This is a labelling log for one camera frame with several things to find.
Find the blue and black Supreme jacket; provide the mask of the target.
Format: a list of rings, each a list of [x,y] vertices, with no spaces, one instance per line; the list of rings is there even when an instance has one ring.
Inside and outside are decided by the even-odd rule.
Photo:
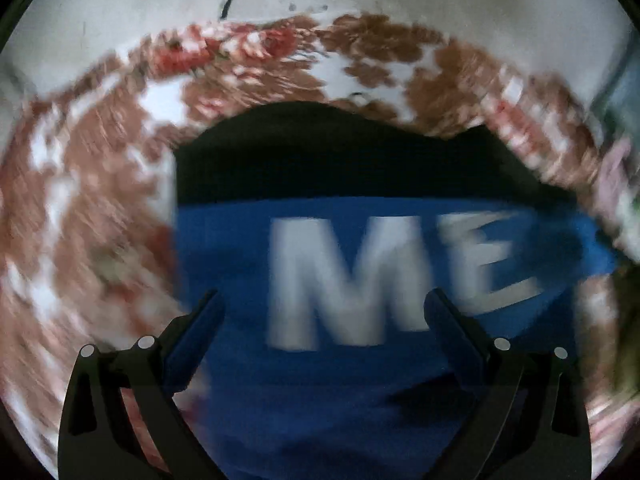
[[[303,102],[176,148],[179,290],[224,320],[206,429],[231,479],[428,479],[476,392],[424,318],[577,358],[577,289],[616,255],[487,129],[449,140]]]

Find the floral brown bed blanket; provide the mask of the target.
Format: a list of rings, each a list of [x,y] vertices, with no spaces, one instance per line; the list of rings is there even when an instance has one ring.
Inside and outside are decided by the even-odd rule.
[[[639,189],[628,136],[598,148],[561,81],[384,14],[201,22],[101,58],[24,104],[1,155],[1,431],[56,473],[74,353],[121,347],[179,310],[171,150],[260,104],[332,104],[448,138],[486,125],[536,177],[577,194],[631,259]]]

